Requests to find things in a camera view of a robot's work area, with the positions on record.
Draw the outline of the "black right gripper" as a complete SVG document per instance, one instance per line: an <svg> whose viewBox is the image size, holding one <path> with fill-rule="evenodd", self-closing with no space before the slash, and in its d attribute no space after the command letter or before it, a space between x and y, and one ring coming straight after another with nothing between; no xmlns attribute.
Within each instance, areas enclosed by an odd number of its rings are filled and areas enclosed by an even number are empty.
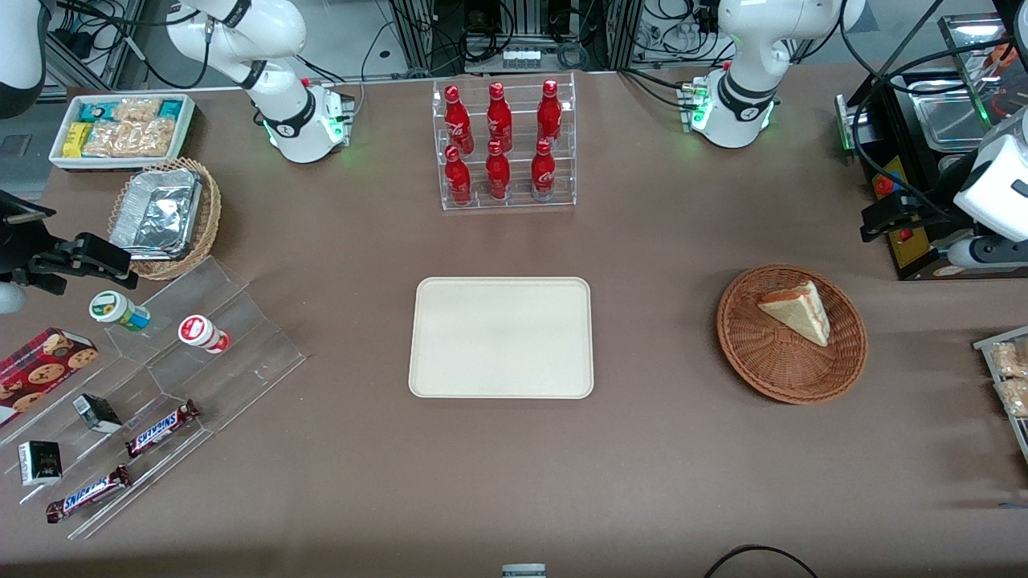
<svg viewBox="0 0 1028 578"><path fill-rule="evenodd" d="M44 223L54 215L51 209L2 191L1 281L63 294L67 280L59 273L71 273L78 260L96 268L89 270L91 277L128 290L138 287L140 277L131 270L128 251L99 234L80 233L73 241L56 237Z"/></svg>

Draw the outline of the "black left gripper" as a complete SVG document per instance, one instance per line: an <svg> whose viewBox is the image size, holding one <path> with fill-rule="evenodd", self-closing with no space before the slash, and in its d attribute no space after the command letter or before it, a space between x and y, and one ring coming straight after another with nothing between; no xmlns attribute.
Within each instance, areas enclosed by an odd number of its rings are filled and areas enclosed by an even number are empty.
<svg viewBox="0 0 1028 578"><path fill-rule="evenodd" d="M944 238L961 232L961 212L956 209L953 195L928 195L928 202L919 201L914 195L884 195L879 198L879 208L884 213L884 223L876 207L866 207L860 212L862 226L860 240L864 244L873 242L880 234L897 233L900 228L908 228L914 221L925 221L922 226L913 226L914 230L926 228L930 241L943 241Z"/></svg>

